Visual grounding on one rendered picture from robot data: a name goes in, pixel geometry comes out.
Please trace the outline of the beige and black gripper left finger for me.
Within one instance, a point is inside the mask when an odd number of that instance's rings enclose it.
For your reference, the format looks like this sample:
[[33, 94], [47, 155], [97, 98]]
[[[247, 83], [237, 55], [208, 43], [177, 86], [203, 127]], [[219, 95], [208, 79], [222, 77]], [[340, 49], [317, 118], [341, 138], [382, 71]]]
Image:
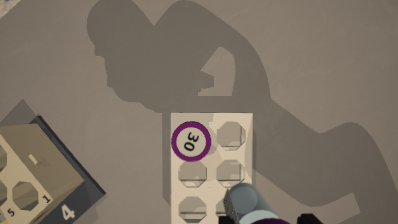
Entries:
[[234, 219], [229, 216], [219, 216], [218, 224], [235, 224]]

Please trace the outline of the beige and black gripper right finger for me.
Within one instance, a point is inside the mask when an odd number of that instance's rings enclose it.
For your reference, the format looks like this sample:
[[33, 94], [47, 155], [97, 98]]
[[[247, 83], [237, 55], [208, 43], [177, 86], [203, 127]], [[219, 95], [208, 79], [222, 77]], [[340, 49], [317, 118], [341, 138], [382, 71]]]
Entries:
[[308, 213], [308, 214], [301, 214], [301, 216], [297, 218], [297, 224], [323, 224], [323, 223], [312, 213]]

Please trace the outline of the beige tube rack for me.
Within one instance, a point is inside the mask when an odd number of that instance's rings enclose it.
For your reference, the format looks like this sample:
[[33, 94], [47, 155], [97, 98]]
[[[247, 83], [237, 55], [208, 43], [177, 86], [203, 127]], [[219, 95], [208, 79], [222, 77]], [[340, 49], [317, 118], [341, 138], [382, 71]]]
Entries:
[[240, 182], [252, 184], [253, 113], [173, 112], [171, 138], [188, 121], [207, 128], [211, 147], [203, 159], [186, 162], [171, 146], [171, 224], [218, 224], [218, 216], [226, 216], [226, 190]]

